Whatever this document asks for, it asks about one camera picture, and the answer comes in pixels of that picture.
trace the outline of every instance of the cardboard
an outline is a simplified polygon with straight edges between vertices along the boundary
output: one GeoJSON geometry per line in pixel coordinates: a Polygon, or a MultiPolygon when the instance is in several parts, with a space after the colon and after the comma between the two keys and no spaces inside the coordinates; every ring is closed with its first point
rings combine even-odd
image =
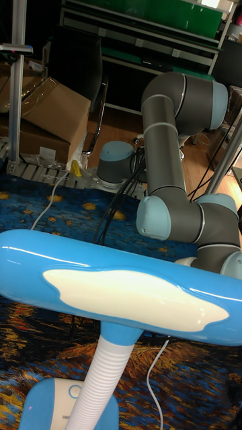
{"type": "MultiPolygon", "coordinates": [[[[0,136],[6,137],[9,133],[9,116],[0,114],[0,136]]],[[[69,160],[70,144],[53,134],[47,133],[28,121],[21,120],[19,151],[21,154],[39,155],[42,149],[53,150],[55,159],[59,163],[67,164],[69,160]]]]}
{"type": "MultiPolygon", "coordinates": [[[[39,84],[41,84],[42,77],[23,77],[22,99],[31,94],[39,84]]],[[[0,112],[6,113],[10,107],[10,76],[0,76],[0,112]]]]}
{"type": "MultiPolygon", "coordinates": [[[[86,133],[90,104],[52,78],[42,81],[22,101],[20,153],[55,154],[56,161],[68,163],[86,133]]],[[[0,115],[0,135],[8,135],[6,114],[0,115]]]]}
{"type": "Polygon", "coordinates": [[[85,134],[90,101],[48,78],[22,103],[22,118],[66,140],[71,154],[85,134]]]}

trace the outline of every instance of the lamp base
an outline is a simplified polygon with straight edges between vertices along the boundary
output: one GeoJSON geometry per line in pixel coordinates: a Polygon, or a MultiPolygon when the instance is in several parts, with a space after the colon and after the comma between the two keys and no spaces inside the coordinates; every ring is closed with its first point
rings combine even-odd
{"type": "MultiPolygon", "coordinates": [[[[65,430],[83,382],[48,378],[29,391],[19,430],[65,430]]],[[[118,430],[118,402],[111,397],[95,430],[118,430]]]]}

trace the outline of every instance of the cable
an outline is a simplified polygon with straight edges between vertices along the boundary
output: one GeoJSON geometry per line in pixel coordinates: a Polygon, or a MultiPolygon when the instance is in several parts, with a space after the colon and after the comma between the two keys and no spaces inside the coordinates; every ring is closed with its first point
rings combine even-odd
{"type": "Polygon", "coordinates": [[[54,188],[53,188],[53,190],[52,190],[52,194],[51,194],[51,199],[50,199],[50,203],[48,204],[48,206],[43,210],[43,212],[41,212],[41,214],[38,216],[38,218],[34,221],[34,223],[33,223],[33,225],[32,225],[32,227],[31,227],[31,229],[30,230],[34,230],[35,229],[35,227],[36,227],[36,225],[37,225],[37,223],[39,222],[39,220],[41,219],[41,217],[43,217],[43,215],[47,212],[47,210],[49,210],[50,209],[50,207],[51,207],[51,205],[52,205],[52,203],[53,203],[53,200],[54,200],[54,193],[55,193],[55,191],[56,191],[56,189],[57,189],[57,187],[58,187],[58,185],[59,185],[59,183],[68,175],[68,173],[69,172],[66,172],[65,174],[64,174],[64,176],[62,176],[58,181],[57,181],[57,183],[55,184],[55,186],[54,186],[54,188]]]}
{"type": "Polygon", "coordinates": [[[114,196],[114,198],[112,199],[112,201],[109,203],[109,205],[107,206],[107,208],[106,208],[106,210],[105,210],[105,212],[104,212],[104,215],[102,216],[102,218],[101,218],[101,220],[99,221],[99,223],[98,223],[98,226],[97,226],[97,230],[96,230],[96,232],[95,232],[95,234],[94,234],[94,237],[93,237],[93,240],[92,240],[92,243],[95,243],[96,242],[96,240],[97,240],[97,235],[98,235],[98,232],[99,232],[99,230],[100,230],[100,228],[101,228],[101,225],[102,225],[102,223],[103,223],[103,221],[104,221],[104,219],[105,219],[105,217],[106,217],[106,215],[107,215],[107,213],[108,213],[108,211],[109,211],[109,209],[114,205],[114,203],[116,202],[116,200],[119,200],[119,198],[120,198],[120,195],[122,195],[123,193],[124,193],[124,191],[125,191],[125,189],[128,187],[128,185],[130,184],[130,182],[134,179],[134,178],[136,178],[136,176],[138,176],[139,174],[140,174],[140,172],[142,171],[142,169],[144,169],[145,168],[145,160],[144,160],[144,158],[140,161],[140,164],[142,163],[142,167],[140,167],[140,165],[138,166],[138,168],[132,173],[132,175],[123,183],[123,185],[122,185],[122,187],[120,187],[120,189],[118,190],[118,192],[115,194],[115,196],[114,196]]]}
{"type": "Polygon", "coordinates": [[[199,184],[198,184],[197,188],[196,188],[196,189],[194,189],[194,190],[190,193],[190,195],[192,195],[192,197],[190,198],[190,201],[192,201],[192,200],[193,200],[193,197],[195,196],[195,194],[196,194],[196,192],[198,191],[198,189],[200,188],[200,186],[205,185],[205,184],[202,184],[202,185],[201,185],[201,183],[202,183],[202,181],[204,180],[204,178],[205,178],[205,176],[206,176],[207,172],[209,171],[209,168],[211,167],[211,165],[212,165],[212,163],[213,163],[213,160],[215,159],[215,157],[216,157],[217,153],[219,152],[219,150],[220,150],[221,146],[223,145],[223,142],[225,141],[225,139],[226,139],[226,137],[228,136],[228,134],[229,134],[229,132],[230,132],[231,128],[233,127],[234,121],[233,121],[233,123],[229,126],[229,128],[228,128],[228,130],[226,131],[225,135],[223,136],[223,139],[221,140],[221,142],[220,142],[220,144],[219,144],[218,148],[216,149],[215,153],[213,154],[213,156],[212,156],[212,158],[211,158],[211,160],[210,160],[210,163],[209,163],[209,165],[208,165],[208,167],[207,167],[207,169],[206,169],[206,171],[205,171],[205,174],[202,176],[202,178],[201,178],[201,180],[200,180],[200,182],[199,182],[199,184]]]}
{"type": "MultiPolygon", "coordinates": [[[[233,165],[235,164],[235,161],[237,160],[237,158],[239,157],[240,153],[242,151],[242,148],[239,150],[239,152],[237,153],[237,155],[235,155],[235,158],[233,159],[233,161],[231,161],[230,166],[228,167],[228,169],[226,170],[225,175],[230,171],[230,169],[232,169],[233,165]]],[[[212,174],[212,176],[204,183],[202,183],[202,185],[200,185],[199,187],[197,187],[197,191],[199,190],[199,188],[202,188],[204,185],[206,185],[208,182],[210,182],[210,180],[212,179],[212,177],[214,176],[214,173],[212,174]]]]}
{"type": "Polygon", "coordinates": [[[128,193],[130,192],[130,190],[132,189],[132,186],[135,184],[138,176],[140,175],[140,172],[145,168],[145,154],[142,156],[140,163],[137,167],[137,169],[133,172],[133,174],[130,176],[129,179],[127,179],[126,181],[126,186],[124,188],[124,190],[122,191],[122,193],[119,194],[117,199],[113,199],[114,203],[116,203],[116,205],[112,208],[112,210],[110,211],[109,215],[108,215],[108,219],[106,221],[106,225],[104,227],[104,231],[102,232],[101,236],[102,236],[102,242],[101,245],[105,245],[105,237],[106,237],[106,233],[108,231],[108,227],[118,209],[118,207],[120,206],[120,204],[123,202],[124,198],[128,195],[128,193]],[[125,189],[128,187],[130,183],[130,187],[128,188],[128,190],[126,191],[126,193],[124,194],[125,189]]]}
{"type": "Polygon", "coordinates": [[[153,363],[151,364],[151,366],[150,366],[150,368],[149,368],[149,371],[148,371],[148,373],[147,373],[147,387],[148,387],[148,389],[149,389],[149,392],[151,393],[151,396],[153,397],[153,400],[154,400],[154,402],[155,402],[155,404],[156,404],[156,406],[157,406],[157,409],[158,409],[158,411],[159,411],[159,415],[160,415],[160,420],[161,420],[160,430],[163,430],[163,413],[162,413],[162,409],[161,409],[161,407],[160,407],[160,405],[159,405],[159,402],[158,402],[158,400],[157,400],[157,398],[156,398],[156,396],[155,396],[155,394],[154,394],[154,392],[153,392],[153,390],[152,390],[152,388],[151,388],[151,385],[150,385],[150,383],[149,383],[149,376],[150,376],[150,374],[151,374],[151,371],[152,371],[153,367],[154,367],[154,366],[155,366],[155,364],[157,363],[157,360],[160,358],[161,354],[165,351],[165,348],[167,347],[168,343],[169,343],[169,339],[165,341],[164,345],[162,346],[162,348],[161,348],[161,349],[160,349],[160,351],[158,352],[158,354],[157,354],[156,358],[154,359],[154,361],[153,361],[153,363]]]}
{"type": "MultiPolygon", "coordinates": [[[[204,137],[206,137],[206,138],[208,139],[208,141],[210,142],[209,137],[207,137],[207,135],[205,135],[204,133],[200,133],[200,136],[204,136],[204,137]]],[[[202,142],[201,140],[198,140],[198,142],[199,142],[199,143],[202,143],[203,145],[206,145],[206,146],[208,146],[208,145],[209,145],[209,143],[202,142]]]]}

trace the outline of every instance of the black cable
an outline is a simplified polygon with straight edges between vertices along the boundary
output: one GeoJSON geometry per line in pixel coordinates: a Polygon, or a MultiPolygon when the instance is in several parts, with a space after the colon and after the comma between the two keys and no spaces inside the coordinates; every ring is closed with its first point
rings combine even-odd
{"type": "Polygon", "coordinates": [[[108,231],[108,227],[117,211],[117,209],[119,208],[120,204],[123,202],[124,198],[128,195],[129,191],[132,189],[132,186],[135,184],[137,177],[140,175],[140,172],[145,168],[145,160],[144,160],[144,155],[137,167],[137,169],[133,172],[133,174],[130,176],[130,178],[126,181],[126,187],[124,188],[124,190],[122,191],[122,193],[119,194],[117,199],[113,199],[113,204],[115,203],[115,206],[112,205],[112,209],[110,210],[110,213],[108,215],[108,219],[106,221],[106,225],[104,227],[104,231],[102,232],[101,236],[99,237],[98,243],[101,240],[102,237],[102,241],[101,241],[101,245],[104,246],[105,244],[105,237],[106,237],[106,233],[108,231]],[[124,194],[125,189],[128,187],[130,183],[130,187],[128,188],[128,190],[126,191],[126,193],[124,194]]]}
{"type": "Polygon", "coordinates": [[[196,191],[198,191],[200,188],[202,188],[204,185],[206,185],[208,182],[210,182],[210,180],[212,179],[213,175],[212,175],[209,179],[207,179],[207,181],[206,181],[206,182],[204,182],[204,183],[202,183],[201,185],[199,185],[199,186],[197,187],[196,191]]]}
{"type": "Polygon", "coordinates": [[[211,158],[211,160],[210,160],[210,163],[209,163],[209,165],[208,165],[208,167],[207,167],[207,169],[206,169],[206,171],[205,171],[205,174],[204,174],[204,175],[203,175],[203,177],[201,178],[201,180],[200,180],[200,182],[199,182],[199,184],[198,184],[197,188],[196,188],[196,189],[194,189],[194,190],[189,194],[189,196],[192,194],[192,197],[190,198],[190,201],[192,201],[192,200],[193,200],[193,197],[195,196],[195,194],[196,194],[196,192],[198,191],[198,189],[199,189],[199,188],[201,188],[203,185],[205,185],[205,183],[203,183],[203,184],[202,184],[202,181],[204,180],[204,178],[205,178],[206,174],[208,173],[208,171],[209,171],[209,169],[210,169],[210,167],[211,167],[211,165],[212,165],[212,163],[213,163],[213,161],[214,161],[214,159],[215,159],[215,157],[216,157],[217,153],[219,152],[219,150],[220,150],[221,146],[223,145],[223,142],[225,141],[225,139],[226,139],[226,137],[228,136],[228,134],[229,134],[229,132],[230,132],[231,128],[233,127],[233,124],[234,124],[234,122],[235,122],[235,119],[233,120],[232,124],[229,126],[229,128],[228,128],[228,130],[226,131],[226,133],[225,133],[225,135],[224,135],[223,139],[221,140],[221,142],[220,142],[220,144],[219,144],[218,148],[216,149],[215,153],[213,154],[213,156],[212,156],[212,158],[211,158]]]}
{"type": "MultiPolygon", "coordinates": [[[[240,153],[241,153],[241,151],[242,151],[242,148],[239,150],[239,152],[237,153],[237,155],[235,155],[235,158],[233,159],[233,161],[231,162],[231,164],[229,165],[229,167],[228,167],[228,169],[226,170],[226,173],[225,173],[225,175],[230,171],[230,169],[232,169],[232,167],[233,167],[233,165],[235,164],[235,161],[237,160],[237,158],[239,157],[239,155],[240,155],[240,153]]],[[[198,189],[199,188],[201,188],[201,187],[203,187],[204,185],[206,185],[208,182],[210,182],[210,180],[212,179],[212,177],[214,176],[214,173],[213,173],[213,175],[206,181],[206,182],[204,182],[202,185],[200,185],[200,187],[198,187],[198,189]]]]}
{"type": "Polygon", "coordinates": [[[119,202],[116,204],[116,206],[114,208],[112,208],[112,210],[110,211],[109,215],[108,215],[108,219],[106,221],[106,225],[104,227],[104,231],[102,232],[101,236],[99,239],[101,239],[102,237],[102,241],[101,241],[101,245],[104,246],[105,245],[105,237],[108,231],[108,227],[115,215],[115,213],[117,212],[118,208],[120,207],[120,205],[122,204],[122,202],[124,201],[124,198],[126,196],[128,196],[129,191],[131,190],[132,186],[135,184],[136,179],[133,180],[133,182],[130,184],[130,187],[128,188],[128,191],[125,194],[122,194],[122,198],[120,198],[119,202]]]}
{"type": "Polygon", "coordinates": [[[105,219],[105,217],[106,217],[106,214],[108,213],[108,211],[109,211],[109,209],[113,206],[113,204],[114,204],[114,202],[116,201],[116,200],[118,200],[118,198],[119,198],[119,196],[121,195],[121,194],[123,194],[124,193],[124,191],[125,191],[125,189],[128,187],[128,185],[129,185],[129,183],[134,179],[134,177],[136,178],[136,175],[137,175],[137,170],[139,169],[139,167],[132,173],[132,175],[124,182],[124,184],[122,185],[122,187],[120,187],[120,189],[118,190],[118,192],[115,194],[115,196],[114,196],[114,198],[112,199],[112,201],[110,202],[110,204],[108,205],[108,207],[106,208],[106,210],[105,210],[105,212],[104,212],[104,215],[102,216],[102,218],[101,218],[101,220],[99,221],[99,224],[98,224],[98,226],[97,226],[97,230],[96,230],[96,232],[95,232],[95,234],[94,234],[94,238],[93,238],[93,240],[92,240],[92,243],[95,243],[96,242],[96,240],[97,240],[97,235],[98,235],[98,232],[99,232],[99,230],[100,230],[100,228],[101,228],[101,225],[102,225],[102,223],[103,223],[103,221],[104,221],[104,219],[105,219]]]}

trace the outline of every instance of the blue patterned carpet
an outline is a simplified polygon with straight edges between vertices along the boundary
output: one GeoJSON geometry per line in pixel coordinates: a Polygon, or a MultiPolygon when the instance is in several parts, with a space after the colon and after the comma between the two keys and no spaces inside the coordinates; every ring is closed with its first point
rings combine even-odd
{"type": "MultiPolygon", "coordinates": [[[[51,185],[0,176],[0,232],[30,228],[48,204],[51,185]]],[[[59,187],[36,229],[91,242],[112,195],[59,187]]],[[[142,238],[136,231],[138,203],[128,198],[112,221],[109,247],[175,261],[196,254],[193,245],[142,238]]],[[[83,380],[99,337],[99,323],[0,297],[0,430],[18,428],[30,388],[47,377],[83,380]]],[[[116,389],[120,430],[159,429],[159,414],[146,374],[162,336],[145,333],[136,344],[116,389]]],[[[242,400],[242,348],[215,347],[172,339],[153,373],[151,385],[162,406],[166,430],[232,429],[242,400]]]]}

